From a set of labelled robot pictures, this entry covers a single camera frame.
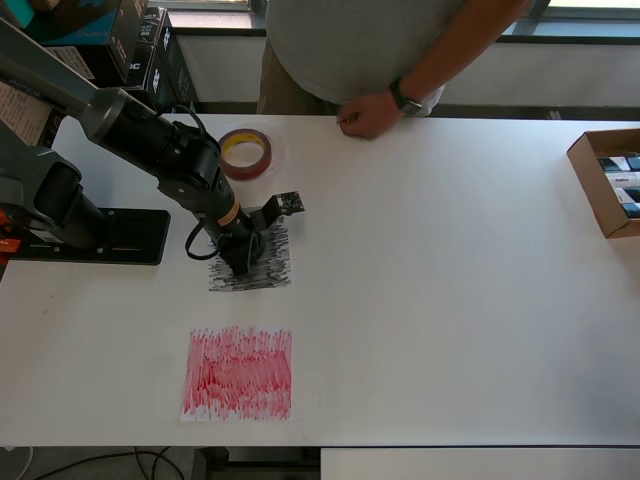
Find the red drawing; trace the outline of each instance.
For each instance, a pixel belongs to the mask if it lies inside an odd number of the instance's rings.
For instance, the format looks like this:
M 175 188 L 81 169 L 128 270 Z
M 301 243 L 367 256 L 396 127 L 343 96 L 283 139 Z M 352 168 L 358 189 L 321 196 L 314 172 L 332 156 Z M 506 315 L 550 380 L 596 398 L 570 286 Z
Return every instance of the red drawing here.
M 291 342 L 290 330 L 192 330 L 182 419 L 289 418 Z

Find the wristwatch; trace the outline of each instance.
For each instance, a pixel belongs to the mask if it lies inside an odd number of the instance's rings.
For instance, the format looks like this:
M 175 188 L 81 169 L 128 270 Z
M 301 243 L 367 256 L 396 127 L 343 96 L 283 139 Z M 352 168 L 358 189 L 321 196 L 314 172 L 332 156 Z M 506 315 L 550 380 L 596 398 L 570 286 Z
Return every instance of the wristwatch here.
M 398 110 L 403 112 L 405 115 L 415 115 L 422 110 L 422 104 L 402 95 L 402 92 L 400 91 L 400 80 L 401 79 L 398 78 L 389 85 L 389 90 L 391 91 L 391 95 L 393 95 L 393 100 L 396 102 Z

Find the red tape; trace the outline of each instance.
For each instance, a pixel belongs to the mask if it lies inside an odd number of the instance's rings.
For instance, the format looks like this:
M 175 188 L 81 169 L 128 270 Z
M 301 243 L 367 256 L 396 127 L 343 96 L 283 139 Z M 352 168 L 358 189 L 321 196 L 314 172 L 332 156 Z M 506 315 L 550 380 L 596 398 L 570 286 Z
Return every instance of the red tape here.
M 257 162 L 246 167 L 238 167 L 225 160 L 225 153 L 233 146 L 247 142 L 256 143 L 262 147 L 262 156 Z M 220 149 L 222 150 L 220 168 L 227 177 L 234 180 L 253 180 L 262 175 L 271 165 L 271 142 L 264 133 L 258 130 L 250 128 L 233 130 L 220 139 Z

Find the black cable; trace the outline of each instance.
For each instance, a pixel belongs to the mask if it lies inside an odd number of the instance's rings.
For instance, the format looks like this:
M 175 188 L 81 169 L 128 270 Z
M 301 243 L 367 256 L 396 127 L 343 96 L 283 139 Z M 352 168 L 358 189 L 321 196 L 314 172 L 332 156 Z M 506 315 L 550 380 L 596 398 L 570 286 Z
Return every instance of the black cable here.
M 144 471 L 144 468 L 142 467 L 142 462 L 140 461 L 140 455 L 138 455 L 138 447 L 133 447 L 133 451 L 136 454 L 136 462 L 138 462 L 138 466 L 140 467 L 140 471 L 142 472 L 142 475 L 144 476 L 145 480 L 149 480 L 149 476 L 147 475 L 147 472 Z
M 198 125 L 198 128 L 200 129 L 200 137 L 204 138 L 207 136 L 207 129 L 204 128 L 204 123 L 202 123 L 202 120 L 200 120 L 200 117 L 198 117 L 198 115 L 196 115 L 196 113 L 191 110 L 188 107 L 185 107 L 184 105 L 169 105 L 167 107 L 167 109 L 169 108 L 175 108 L 176 110 L 182 110 L 185 113 L 188 113 L 191 118 L 193 118 L 193 121 L 196 122 L 196 124 Z
M 178 468 L 178 466 L 173 463 L 171 460 L 169 460 L 167 457 L 165 457 L 164 455 L 162 455 L 161 453 L 157 453 L 157 452 L 150 452 L 147 450 L 137 450 L 135 452 L 124 452 L 124 453 L 111 453 L 108 455 L 98 455 L 96 457 L 89 457 L 89 458 L 85 458 L 84 460 L 80 460 L 78 462 L 72 463 L 70 465 L 67 465 L 66 467 L 61 467 L 58 468 L 56 470 L 53 470 L 49 473 L 45 473 L 44 475 L 40 475 L 39 477 L 34 478 L 33 480 L 43 480 L 45 478 L 51 477 L 57 473 L 60 472 L 64 472 L 66 470 L 69 470 L 73 467 L 77 467 L 78 465 L 82 465 L 85 463 L 89 463 L 89 462 L 93 462 L 95 460 L 103 460 L 106 458 L 116 458 L 116 457 L 130 457 L 132 455 L 153 455 L 156 458 L 160 458 L 162 460 L 164 460 L 165 462 L 167 462 L 169 465 L 171 465 L 171 467 L 178 473 L 178 476 L 180 477 L 180 480 L 184 480 L 184 474 L 182 473 L 182 471 Z
M 247 255 L 247 272 L 251 271 L 251 252 L 253 250 L 253 244 L 258 235 L 256 232 L 251 232 L 251 239 L 249 240 L 249 255 Z
M 216 246 L 216 249 L 212 253 L 208 253 L 207 255 L 196 255 L 195 253 L 191 253 L 191 245 L 193 244 L 193 241 L 196 239 L 198 234 L 202 231 L 202 228 L 204 227 L 205 222 L 206 222 L 205 218 L 200 219 L 200 221 L 194 227 L 194 229 L 191 230 L 191 233 L 187 237 L 187 241 L 184 244 L 184 249 L 187 252 L 187 256 L 194 260 L 211 260 L 213 257 L 218 255 L 218 253 L 220 253 L 220 242 L 225 238 L 231 237 L 231 235 L 226 233 L 223 233 L 222 235 L 220 235 L 218 237 L 218 245 Z
M 162 455 L 170 448 L 171 447 L 164 447 L 162 450 L 160 450 L 160 455 Z M 153 461 L 153 465 L 151 466 L 151 480 L 156 480 L 156 465 L 158 465 L 158 460 L 160 460 L 160 457 L 156 457 Z
M 162 115 L 167 113 L 170 108 L 174 108 L 176 110 L 182 110 L 184 113 L 188 113 L 189 116 L 193 118 L 193 121 L 196 122 L 196 125 L 198 125 L 198 130 L 200 130 L 200 138 L 204 138 L 207 136 L 207 129 L 205 128 L 204 123 L 202 123 L 202 120 L 200 120 L 200 117 L 198 117 L 198 115 L 196 115 L 196 113 L 193 110 L 191 110 L 189 107 L 185 107 L 184 105 L 178 105 L 178 104 L 168 105 L 165 108 L 159 109 L 151 117 L 143 118 L 143 120 L 149 121 L 149 120 L 154 120 L 158 117 L 161 117 Z

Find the white table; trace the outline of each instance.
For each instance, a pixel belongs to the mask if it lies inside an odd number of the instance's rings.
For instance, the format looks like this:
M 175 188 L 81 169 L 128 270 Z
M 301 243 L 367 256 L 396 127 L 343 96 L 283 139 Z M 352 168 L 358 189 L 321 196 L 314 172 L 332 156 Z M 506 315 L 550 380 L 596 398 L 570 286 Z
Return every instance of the white table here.
M 293 285 L 209 292 L 192 216 L 65 121 L 86 194 L 171 228 L 157 268 L 10 263 L 0 445 L 640 444 L 640 239 L 602 236 L 565 157 L 629 124 L 420 119 L 369 143 L 331 118 L 204 122 L 286 138 L 236 187 L 300 191 Z M 290 420 L 178 420 L 190 329 L 227 325 L 293 330 Z

